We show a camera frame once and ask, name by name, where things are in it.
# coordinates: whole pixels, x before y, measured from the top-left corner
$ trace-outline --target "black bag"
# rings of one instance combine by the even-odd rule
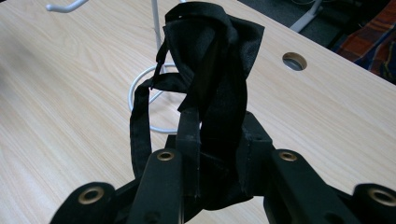
[[[174,144],[167,144],[183,156],[187,221],[202,209],[220,209],[251,198],[241,190],[235,151],[247,109],[246,78],[264,28],[203,2],[179,4],[165,15],[165,22],[156,72],[134,93],[132,165],[135,177],[140,177],[152,152],[149,89],[187,93],[178,108],[177,135],[169,137]],[[160,75],[168,50],[179,73]]]

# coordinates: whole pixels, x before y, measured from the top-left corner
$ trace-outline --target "red plaid cloth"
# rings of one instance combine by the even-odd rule
[[[370,72],[396,81],[396,0],[350,35],[335,52]]]

